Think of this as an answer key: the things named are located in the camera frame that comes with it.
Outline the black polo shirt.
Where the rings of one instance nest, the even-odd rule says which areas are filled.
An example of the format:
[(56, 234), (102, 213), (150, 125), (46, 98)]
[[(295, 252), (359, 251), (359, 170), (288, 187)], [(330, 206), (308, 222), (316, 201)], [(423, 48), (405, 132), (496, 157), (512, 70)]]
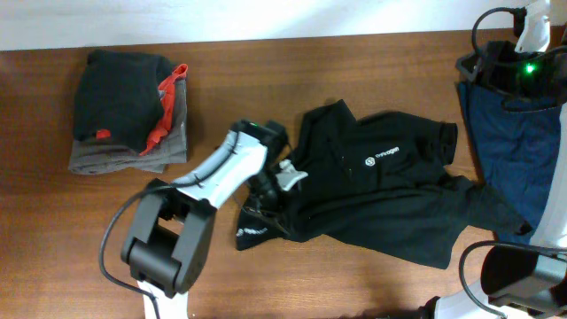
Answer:
[(458, 128), (402, 112), (356, 119), (337, 101), (304, 114), (293, 166), (305, 173), (276, 212), (256, 196), (238, 217), (236, 248), (326, 235), (444, 269), (455, 240), (474, 226), (524, 235), (532, 225), (494, 188), (451, 175)]

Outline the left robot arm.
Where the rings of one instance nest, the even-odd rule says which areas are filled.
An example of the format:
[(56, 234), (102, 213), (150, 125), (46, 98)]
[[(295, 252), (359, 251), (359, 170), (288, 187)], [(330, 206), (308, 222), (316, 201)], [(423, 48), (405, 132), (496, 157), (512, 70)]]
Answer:
[(243, 184), (252, 215), (275, 221), (283, 189), (274, 162), (288, 144), (284, 126), (234, 123), (201, 165), (171, 183), (151, 181), (136, 195), (134, 220), (120, 252), (149, 318), (182, 318), (188, 290), (205, 266), (218, 209)]

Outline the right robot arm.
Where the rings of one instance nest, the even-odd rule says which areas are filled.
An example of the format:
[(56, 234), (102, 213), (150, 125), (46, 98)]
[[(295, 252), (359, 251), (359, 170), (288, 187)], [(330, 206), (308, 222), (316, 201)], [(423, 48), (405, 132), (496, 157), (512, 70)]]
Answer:
[(525, 220), (487, 243), (480, 278), (418, 318), (566, 315), (566, 55), (478, 46), (457, 61), (462, 115), (485, 182)]

